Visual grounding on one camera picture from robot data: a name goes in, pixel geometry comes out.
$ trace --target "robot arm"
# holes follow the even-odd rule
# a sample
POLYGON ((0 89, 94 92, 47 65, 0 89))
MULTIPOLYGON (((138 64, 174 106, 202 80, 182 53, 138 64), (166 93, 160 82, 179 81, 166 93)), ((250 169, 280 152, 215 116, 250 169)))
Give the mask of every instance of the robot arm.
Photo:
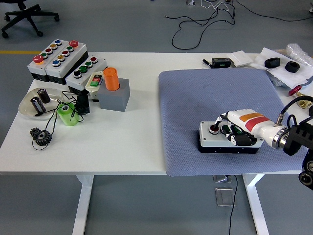
POLYGON ((262 138, 269 146, 283 149, 290 156, 298 152, 301 146, 307 147, 309 150, 303 160, 299 180, 313 190, 313 126, 307 123, 313 119, 313 112, 310 110, 310 117, 299 124, 294 119, 295 124, 292 127, 281 124, 287 109, 300 100, 313 101, 313 97, 305 95, 294 99, 282 110, 276 123, 252 109, 243 109, 221 114, 215 124, 210 126, 209 132, 217 134, 221 131, 234 145, 241 145, 246 141, 246 138, 242 140, 243 135, 250 139, 262 138), (228 121, 228 128, 224 125, 219 129, 223 120, 228 121))

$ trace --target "blue mat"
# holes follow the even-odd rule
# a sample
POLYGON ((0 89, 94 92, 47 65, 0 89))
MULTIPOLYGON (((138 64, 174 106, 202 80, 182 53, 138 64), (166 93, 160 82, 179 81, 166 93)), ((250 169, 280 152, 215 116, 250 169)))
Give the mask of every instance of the blue mat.
POLYGON ((263 143, 256 154, 198 151, 201 121, 215 121, 227 111, 251 108, 273 121, 283 109, 265 71, 203 69, 165 71, 159 75, 163 146, 169 176, 246 174, 300 170, 307 150, 288 156, 263 143))

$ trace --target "orange cup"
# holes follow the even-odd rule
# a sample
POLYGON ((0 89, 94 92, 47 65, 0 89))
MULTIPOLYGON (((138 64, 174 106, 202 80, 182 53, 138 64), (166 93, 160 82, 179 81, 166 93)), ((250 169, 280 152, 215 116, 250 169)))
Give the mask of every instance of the orange cup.
POLYGON ((116 91, 119 88, 117 70, 109 67, 103 70, 104 82, 109 91, 116 91))

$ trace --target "office chair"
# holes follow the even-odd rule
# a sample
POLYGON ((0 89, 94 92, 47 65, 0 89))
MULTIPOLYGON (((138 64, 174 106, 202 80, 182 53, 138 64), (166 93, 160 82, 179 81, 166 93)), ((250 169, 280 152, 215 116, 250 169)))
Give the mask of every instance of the office chair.
POLYGON ((31 19, 32 16, 54 16, 55 21, 60 20, 58 13, 41 11, 41 8, 39 7, 38 4, 30 8, 26 8, 24 1, 26 0, 0 0, 0 2, 5 2, 5 3, 17 3, 20 9, 20 11, 12 11, 12 12, 5 13, 4 19, 8 21, 9 23, 1 29, 2 37, 8 38, 9 35, 5 31, 25 18, 30 22, 30 24, 36 30, 36 33, 39 37, 42 37, 44 34, 37 29, 35 23, 31 19))

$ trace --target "black gear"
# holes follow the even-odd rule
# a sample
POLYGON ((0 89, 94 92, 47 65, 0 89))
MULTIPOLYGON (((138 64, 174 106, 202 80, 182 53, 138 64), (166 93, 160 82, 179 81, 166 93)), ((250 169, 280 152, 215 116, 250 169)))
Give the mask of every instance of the black gear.
POLYGON ((40 130, 36 127, 36 128, 31 129, 30 135, 34 138, 39 132, 40 130))
POLYGON ((52 140, 52 135, 47 130, 41 131, 38 128, 33 128, 30 134, 39 146, 46 146, 52 140))

